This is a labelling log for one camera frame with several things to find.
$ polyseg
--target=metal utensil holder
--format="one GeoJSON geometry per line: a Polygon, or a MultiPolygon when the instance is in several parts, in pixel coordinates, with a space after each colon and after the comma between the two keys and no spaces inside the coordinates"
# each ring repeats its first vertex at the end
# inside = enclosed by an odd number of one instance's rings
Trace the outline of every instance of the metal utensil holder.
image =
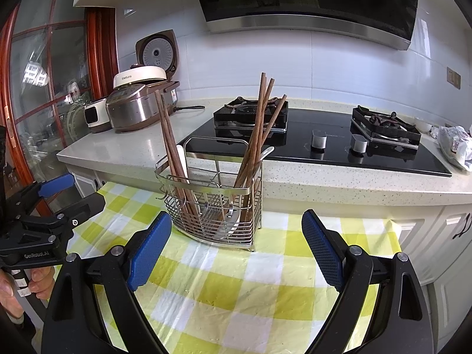
{"type": "Polygon", "coordinates": [[[186,147],[190,140],[214,140],[216,142],[239,142],[248,146],[244,140],[215,137],[190,137],[184,144],[188,177],[163,174],[168,167],[167,156],[156,164],[156,177],[161,184],[167,211],[174,226],[182,233],[197,241],[216,246],[245,248],[254,251],[254,234],[261,227],[262,209],[262,163],[256,169],[248,187],[234,188],[237,173],[225,172],[220,162],[235,162],[241,158],[224,156],[204,156],[213,159],[215,169],[193,168],[187,164],[186,147]],[[197,210],[198,215],[186,211],[186,204],[197,210]]]}

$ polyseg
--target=electrical socket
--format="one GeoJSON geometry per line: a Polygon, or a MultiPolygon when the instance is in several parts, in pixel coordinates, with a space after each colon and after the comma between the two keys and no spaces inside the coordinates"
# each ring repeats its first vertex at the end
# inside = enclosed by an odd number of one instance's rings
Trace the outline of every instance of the electrical socket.
{"type": "Polygon", "coordinates": [[[451,68],[448,68],[448,82],[453,84],[457,89],[461,88],[461,75],[451,68]]]}

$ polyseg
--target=metal screw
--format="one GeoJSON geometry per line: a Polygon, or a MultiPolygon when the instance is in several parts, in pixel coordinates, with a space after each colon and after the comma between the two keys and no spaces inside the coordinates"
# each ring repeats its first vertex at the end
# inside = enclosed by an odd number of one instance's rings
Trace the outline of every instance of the metal screw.
{"type": "Polygon", "coordinates": [[[408,261],[408,255],[406,253],[398,253],[396,256],[402,262],[407,262],[408,261]]]}
{"type": "Polygon", "coordinates": [[[67,255],[67,257],[65,258],[65,260],[66,260],[67,262],[74,262],[76,258],[77,258],[77,254],[75,254],[75,253],[70,253],[70,254],[67,255]]]}
{"type": "Polygon", "coordinates": [[[120,255],[124,251],[122,246],[113,246],[112,255],[120,255]]]}
{"type": "Polygon", "coordinates": [[[361,255],[362,254],[362,249],[357,245],[350,246],[349,251],[351,252],[352,255],[361,255]]]}

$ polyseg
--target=human hand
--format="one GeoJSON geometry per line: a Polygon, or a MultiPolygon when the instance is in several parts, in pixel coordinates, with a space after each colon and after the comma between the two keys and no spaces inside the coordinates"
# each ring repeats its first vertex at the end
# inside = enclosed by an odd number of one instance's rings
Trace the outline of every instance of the human hand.
{"type": "MultiPolygon", "coordinates": [[[[31,269],[28,287],[39,299],[48,299],[54,287],[54,267],[31,269]]],[[[23,308],[13,294],[11,278],[0,270],[0,304],[15,318],[20,318],[23,308]]]]}

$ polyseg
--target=speckled countertop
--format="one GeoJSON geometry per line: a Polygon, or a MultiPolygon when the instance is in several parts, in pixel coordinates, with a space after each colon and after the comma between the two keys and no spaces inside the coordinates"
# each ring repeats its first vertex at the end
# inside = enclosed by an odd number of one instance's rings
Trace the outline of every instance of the speckled countertop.
{"type": "MultiPolygon", "coordinates": [[[[181,103],[206,105],[205,110],[181,111],[171,116],[179,142],[213,116],[227,99],[181,103]]],[[[351,113],[353,105],[291,99],[290,107],[351,113]]],[[[350,205],[426,206],[472,203],[472,175],[447,163],[436,141],[425,145],[452,172],[435,177],[386,170],[285,161],[264,162],[264,197],[350,205]]],[[[90,134],[57,154],[59,161],[114,175],[156,181],[155,164],[165,156],[160,124],[129,133],[114,130],[90,134]]]]}

